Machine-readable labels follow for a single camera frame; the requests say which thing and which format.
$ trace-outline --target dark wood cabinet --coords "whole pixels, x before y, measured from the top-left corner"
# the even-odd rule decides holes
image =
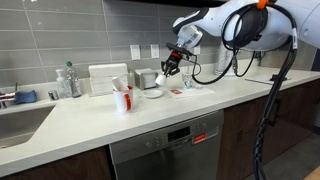
[[[316,80],[279,93],[279,108],[271,114],[275,125],[268,126],[265,133],[264,164],[312,134],[310,121],[319,92],[320,80]],[[218,180],[240,180],[253,172],[253,145],[265,100],[262,97],[225,109]]]
[[[77,154],[1,180],[111,180],[104,147]]]

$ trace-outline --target dish soap bottle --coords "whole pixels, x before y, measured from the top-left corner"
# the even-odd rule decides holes
[[[80,97],[81,90],[80,90],[80,82],[78,79],[78,75],[76,73],[75,68],[72,66],[72,63],[68,61],[67,63],[67,79],[69,80],[71,86],[72,97]]]
[[[63,77],[63,69],[57,69],[57,85],[59,98],[70,98],[72,97],[71,87],[69,81]]]

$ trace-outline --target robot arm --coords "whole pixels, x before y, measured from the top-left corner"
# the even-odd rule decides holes
[[[256,0],[231,0],[217,8],[204,8],[186,17],[178,18],[173,25],[173,32],[178,36],[177,45],[192,48],[197,46],[203,33],[200,27],[212,36],[222,36],[229,46],[233,43],[236,22],[243,11],[239,11],[228,24],[225,24],[233,12],[245,5],[257,3]],[[247,50],[268,51],[277,49],[287,42],[292,34],[289,19],[281,12],[268,8],[246,13],[237,28],[238,47]]]
[[[201,43],[203,33],[222,36],[228,47],[249,51],[269,51],[285,45],[293,36],[297,48],[297,38],[320,48],[320,34],[312,22],[320,22],[320,0],[303,2],[300,0],[278,0],[276,4],[287,9],[297,22],[293,29],[289,18],[277,9],[267,7],[264,10],[251,9],[246,6],[257,0],[230,0],[220,7],[203,8],[185,17],[178,18],[173,24],[173,32],[178,36],[175,47],[166,62],[162,62],[164,76],[179,72],[177,54],[185,53],[180,48],[193,48]]]

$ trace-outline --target red and white cup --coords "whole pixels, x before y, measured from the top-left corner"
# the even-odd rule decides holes
[[[117,105],[117,111],[124,113],[130,111],[133,106],[133,87],[128,86],[129,90],[116,91],[113,90],[114,99]]]

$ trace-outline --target dishwasher control panel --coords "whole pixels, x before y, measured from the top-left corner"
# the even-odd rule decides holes
[[[113,163],[121,163],[134,157],[177,146],[190,139],[201,141],[198,136],[210,138],[223,124],[223,111],[216,111],[110,144]]]

